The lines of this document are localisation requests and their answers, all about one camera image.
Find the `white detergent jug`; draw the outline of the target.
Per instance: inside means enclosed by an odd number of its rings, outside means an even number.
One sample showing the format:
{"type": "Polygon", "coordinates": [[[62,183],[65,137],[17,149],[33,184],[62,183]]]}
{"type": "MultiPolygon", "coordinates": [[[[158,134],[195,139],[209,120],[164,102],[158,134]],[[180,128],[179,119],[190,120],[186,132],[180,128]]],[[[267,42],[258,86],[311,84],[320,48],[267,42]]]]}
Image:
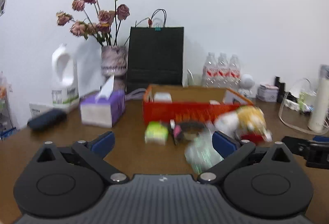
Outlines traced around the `white detergent jug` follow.
{"type": "Polygon", "coordinates": [[[66,112],[79,104],[78,70],[75,56],[61,44],[52,54],[52,104],[66,112]]]}

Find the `dried rose bouquet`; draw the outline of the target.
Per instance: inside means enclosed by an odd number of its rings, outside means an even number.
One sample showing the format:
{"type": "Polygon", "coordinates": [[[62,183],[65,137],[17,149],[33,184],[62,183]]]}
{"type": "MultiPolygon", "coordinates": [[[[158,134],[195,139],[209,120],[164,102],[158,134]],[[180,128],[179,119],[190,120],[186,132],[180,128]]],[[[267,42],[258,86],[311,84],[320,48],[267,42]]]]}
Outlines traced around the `dried rose bouquet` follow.
{"type": "Polygon", "coordinates": [[[101,47],[116,47],[121,23],[130,16],[129,7],[119,5],[118,1],[114,0],[113,10],[105,10],[100,7],[99,0],[73,0],[72,10],[83,12],[85,19],[76,20],[69,13],[59,11],[56,13],[56,24],[62,27],[71,23],[72,35],[84,39],[93,37],[101,47]]]}

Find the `purple white vase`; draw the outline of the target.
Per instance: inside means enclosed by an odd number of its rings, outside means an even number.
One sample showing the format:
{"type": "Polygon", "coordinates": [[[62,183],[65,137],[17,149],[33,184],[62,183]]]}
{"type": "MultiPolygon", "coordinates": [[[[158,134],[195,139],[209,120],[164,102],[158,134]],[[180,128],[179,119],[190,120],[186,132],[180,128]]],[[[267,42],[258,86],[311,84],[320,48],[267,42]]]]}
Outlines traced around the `purple white vase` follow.
{"type": "Polygon", "coordinates": [[[102,47],[101,73],[105,80],[114,76],[114,90],[126,89],[127,49],[119,46],[102,47]]]}

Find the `yellow white plush toy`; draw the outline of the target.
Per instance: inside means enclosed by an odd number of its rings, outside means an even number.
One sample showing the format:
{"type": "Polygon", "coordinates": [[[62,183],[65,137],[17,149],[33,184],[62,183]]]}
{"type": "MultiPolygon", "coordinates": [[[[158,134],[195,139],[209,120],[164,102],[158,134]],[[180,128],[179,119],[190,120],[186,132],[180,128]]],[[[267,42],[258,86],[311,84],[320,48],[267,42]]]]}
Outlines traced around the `yellow white plush toy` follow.
{"type": "Polygon", "coordinates": [[[263,111],[254,106],[242,106],[218,116],[214,121],[217,131],[226,136],[242,140],[247,136],[256,137],[257,142],[271,142],[272,133],[266,127],[263,111]]]}

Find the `black paper bag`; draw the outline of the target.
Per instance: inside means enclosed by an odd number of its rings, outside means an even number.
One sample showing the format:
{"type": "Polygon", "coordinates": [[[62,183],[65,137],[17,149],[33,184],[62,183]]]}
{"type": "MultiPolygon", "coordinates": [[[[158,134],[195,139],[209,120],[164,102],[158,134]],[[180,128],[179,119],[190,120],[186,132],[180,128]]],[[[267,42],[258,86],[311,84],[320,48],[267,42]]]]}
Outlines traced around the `black paper bag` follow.
{"type": "Polygon", "coordinates": [[[131,27],[128,47],[127,92],[150,84],[181,86],[183,27],[131,27]]]}

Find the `red small box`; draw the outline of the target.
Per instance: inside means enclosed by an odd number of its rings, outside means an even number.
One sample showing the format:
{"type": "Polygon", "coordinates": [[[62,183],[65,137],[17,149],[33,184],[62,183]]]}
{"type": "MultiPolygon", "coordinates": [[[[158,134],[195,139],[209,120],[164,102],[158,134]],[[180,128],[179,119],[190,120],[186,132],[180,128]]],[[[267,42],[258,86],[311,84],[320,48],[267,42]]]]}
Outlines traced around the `red small box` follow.
{"type": "Polygon", "coordinates": [[[264,143],[264,139],[263,136],[260,134],[256,134],[256,133],[249,133],[249,134],[243,134],[240,137],[240,140],[248,140],[252,143],[254,143],[255,145],[259,145],[261,143],[264,143]]]}

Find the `purple tissue box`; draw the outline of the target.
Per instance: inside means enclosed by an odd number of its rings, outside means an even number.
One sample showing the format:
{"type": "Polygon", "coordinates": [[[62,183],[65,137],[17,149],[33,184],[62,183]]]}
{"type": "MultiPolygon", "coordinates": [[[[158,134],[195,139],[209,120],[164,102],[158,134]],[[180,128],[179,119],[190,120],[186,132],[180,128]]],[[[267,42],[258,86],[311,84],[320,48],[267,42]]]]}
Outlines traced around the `purple tissue box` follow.
{"type": "Polygon", "coordinates": [[[80,103],[82,124],[113,127],[125,112],[125,93],[123,90],[114,91],[109,98],[96,98],[90,95],[80,103]]]}

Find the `white thermos bottle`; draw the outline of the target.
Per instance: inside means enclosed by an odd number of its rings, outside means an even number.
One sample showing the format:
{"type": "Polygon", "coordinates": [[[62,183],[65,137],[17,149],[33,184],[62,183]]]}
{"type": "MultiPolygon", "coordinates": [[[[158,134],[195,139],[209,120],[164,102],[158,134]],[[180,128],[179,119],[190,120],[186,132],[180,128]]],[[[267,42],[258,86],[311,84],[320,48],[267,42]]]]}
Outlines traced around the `white thermos bottle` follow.
{"type": "Polygon", "coordinates": [[[308,128],[316,133],[323,131],[328,112],[328,65],[323,64],[320,66],[319,75],[319,86],[317,89],[315,105],[308,123],[308,128]]]}

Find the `clear plastic bag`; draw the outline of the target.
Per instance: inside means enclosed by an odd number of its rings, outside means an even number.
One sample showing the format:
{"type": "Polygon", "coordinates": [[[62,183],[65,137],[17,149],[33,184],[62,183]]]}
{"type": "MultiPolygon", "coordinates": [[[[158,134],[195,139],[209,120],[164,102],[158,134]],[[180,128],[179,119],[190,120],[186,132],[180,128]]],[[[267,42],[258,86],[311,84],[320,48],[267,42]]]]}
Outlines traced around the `clear plastic bag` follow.
{"type": "Polygon", "coordinates": [[[185,149],[185,159],[195,174],[199,175],[224,158],[216,152],[212,145],[212,133],[205,129],[188,144],[185,149]]]}

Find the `white pack in box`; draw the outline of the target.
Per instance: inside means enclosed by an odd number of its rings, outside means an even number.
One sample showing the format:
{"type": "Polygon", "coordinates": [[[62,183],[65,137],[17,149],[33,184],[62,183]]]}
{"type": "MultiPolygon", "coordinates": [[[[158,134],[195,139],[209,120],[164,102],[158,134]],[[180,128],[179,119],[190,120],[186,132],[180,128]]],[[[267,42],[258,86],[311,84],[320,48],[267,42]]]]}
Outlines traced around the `white pack in box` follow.
{"type": "Polygon", "coordinates": [[[156,92],[153,96],[153,101],[172,103],[172,96],[168,92],[156,92]]]}

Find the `right water bottle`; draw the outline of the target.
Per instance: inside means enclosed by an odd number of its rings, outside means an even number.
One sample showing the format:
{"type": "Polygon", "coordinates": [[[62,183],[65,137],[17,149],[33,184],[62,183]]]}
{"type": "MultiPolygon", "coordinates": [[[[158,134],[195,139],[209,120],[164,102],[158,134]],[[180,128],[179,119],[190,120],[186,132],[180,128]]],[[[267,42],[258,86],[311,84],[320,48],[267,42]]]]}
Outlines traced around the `right water bottle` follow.
{"type": "Polygon", "coordinates": [[[229,62],[229,83],[230,88],[237,90],[239,88],[241,67],[240,61],[236,54],[233,54],[229,62]]]}

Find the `white robot figurine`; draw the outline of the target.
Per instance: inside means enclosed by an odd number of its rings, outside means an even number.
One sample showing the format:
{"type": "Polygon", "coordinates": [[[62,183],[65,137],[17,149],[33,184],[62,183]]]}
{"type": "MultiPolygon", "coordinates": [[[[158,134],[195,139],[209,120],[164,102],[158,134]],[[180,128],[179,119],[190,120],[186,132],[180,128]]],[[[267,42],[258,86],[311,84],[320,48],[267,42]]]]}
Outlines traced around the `white robot figurine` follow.
{"type": "Polygon", "coordinates": [[[246,98],[252,97],[252,88],[255,82],[250,74],[243,74],[240,78],[238,93],[246,98]]]}

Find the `red cardboard box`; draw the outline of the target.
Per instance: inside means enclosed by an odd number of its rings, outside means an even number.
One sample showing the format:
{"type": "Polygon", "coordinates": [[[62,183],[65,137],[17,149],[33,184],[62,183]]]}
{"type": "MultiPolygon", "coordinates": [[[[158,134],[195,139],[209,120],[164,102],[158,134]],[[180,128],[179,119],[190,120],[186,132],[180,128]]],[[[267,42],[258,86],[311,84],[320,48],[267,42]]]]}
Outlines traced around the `red cardboard box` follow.
{"type": "Polygon", "coordinates": [[[170,120],[214,122],[221,114],[252,105],[251,100],[228,88],[150,85],[143,97],[143,119],[145,123],[168,123],[170,120]],[[154,102],[156,92],[170,93],[172,103],[154,102]]]}

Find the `left water bottle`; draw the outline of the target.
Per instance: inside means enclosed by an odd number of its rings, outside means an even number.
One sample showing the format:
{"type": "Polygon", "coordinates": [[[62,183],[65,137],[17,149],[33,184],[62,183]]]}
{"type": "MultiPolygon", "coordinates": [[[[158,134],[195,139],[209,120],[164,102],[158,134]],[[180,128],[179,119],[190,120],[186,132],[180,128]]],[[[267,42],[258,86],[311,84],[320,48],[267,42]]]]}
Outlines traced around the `left water bottle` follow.
{"type": "Polygon", "coordinates": [[[212,87],[218,75],[217,62],[214,53],[208,53],[202,70],[202,85],[212,87]]]}

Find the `green yellow tissue pack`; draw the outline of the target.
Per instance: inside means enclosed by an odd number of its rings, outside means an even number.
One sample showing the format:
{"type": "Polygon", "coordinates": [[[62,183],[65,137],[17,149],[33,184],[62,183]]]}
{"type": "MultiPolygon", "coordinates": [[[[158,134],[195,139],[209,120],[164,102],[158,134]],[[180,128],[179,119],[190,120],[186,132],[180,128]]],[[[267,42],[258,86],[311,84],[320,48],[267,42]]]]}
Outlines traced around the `green yellow tissue pack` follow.
{"type": "Polygon", "coordinates": [[[149,122],[144,134],[145,143],[165,145],[168,140],[168,128],[161,122],[149,122]]]}

